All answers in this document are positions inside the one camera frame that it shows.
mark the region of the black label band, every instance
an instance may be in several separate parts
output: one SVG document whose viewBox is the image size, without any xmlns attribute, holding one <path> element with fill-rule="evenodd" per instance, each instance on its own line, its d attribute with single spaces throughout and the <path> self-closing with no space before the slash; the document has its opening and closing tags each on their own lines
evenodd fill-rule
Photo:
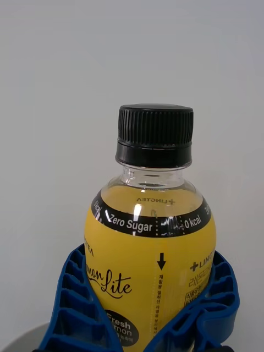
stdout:
<svg viewBox="0 0 264 352">
<path fill-rule="evenodd" d="M 155 217 L 128 214 L 109 207 L 101 191 L 92 202 L 92 213 L 103 225 L 133 236 L 167 238 L 188 235 L 202 229 L 211 219 L 206 200 L 196 210 L 182 215 Z"/>
</svg>

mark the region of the yellow label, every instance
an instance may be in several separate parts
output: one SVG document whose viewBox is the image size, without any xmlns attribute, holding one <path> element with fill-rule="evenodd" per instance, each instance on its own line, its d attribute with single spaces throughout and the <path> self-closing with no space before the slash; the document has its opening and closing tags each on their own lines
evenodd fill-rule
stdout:
<svg viewBox="0 0 264 352">
<path fill-rule="evenodd" d="M 215 223 L 206 201 L 194 197 L 119 186 L 89 209 L 87 276 L 125 351 L 143 351 L 207 285 Z"/>
</svg>

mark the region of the gray surface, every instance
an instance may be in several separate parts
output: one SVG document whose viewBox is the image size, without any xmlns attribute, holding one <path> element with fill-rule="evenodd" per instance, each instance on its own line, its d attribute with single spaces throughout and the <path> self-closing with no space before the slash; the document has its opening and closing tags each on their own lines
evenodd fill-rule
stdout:
<svg viewBox="0 0 264 352">
<path fill-rule="evenodd" d="M 28 331 L 14 342 L 10 343 L 1 352 L 32 352 L 38 348 L 47 331 L 48 323 Z"/>
</svg>

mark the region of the black arrow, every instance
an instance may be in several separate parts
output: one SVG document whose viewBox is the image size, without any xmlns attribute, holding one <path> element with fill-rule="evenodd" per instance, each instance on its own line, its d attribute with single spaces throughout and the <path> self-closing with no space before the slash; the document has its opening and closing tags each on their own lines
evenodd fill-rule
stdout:
<svg viewBox="0 0 264 352">
<path fill-rule="evenodd" d="M 163 266 L 165 265 L 166 261 L 164 261 L 164 253 L 160 254 L 159 261 L 157 262 L 158 266 L 163 269 Z"/>
</svg>

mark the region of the bottle label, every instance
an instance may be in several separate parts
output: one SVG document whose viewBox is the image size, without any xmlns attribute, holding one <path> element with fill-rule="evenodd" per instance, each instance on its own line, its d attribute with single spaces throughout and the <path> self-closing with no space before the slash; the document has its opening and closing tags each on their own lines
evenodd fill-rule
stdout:
<svg viewBox="0 0 264 352">
<path fill-rule="evenodd" d="M 100 223 L 113 230 L 148 238 L 188 235 L 202 229 L 211 219 L 211 210 L 204 198 L 200 207 L 188 214 L 157 217 L 155 211 L 152 212 L 153 216 L 139 215 L 141 212 L 139 203 L 135 206 L 134 214 L 111 208 L 103 201 L 101 192 L 99 192 L 92 202 L 91 210 Z"/>
<path fill-rule="evenodd" d="M 143 351 L 202 292 L 216 241 L 205 199 L 196 210 L 169 217 L 155 210 L 140 215 L 142 202 L 134 214 L 125 213 L 109 207 L 99 193 L 85 225 L 87 276 L 130 352 Z"/>
</svg>

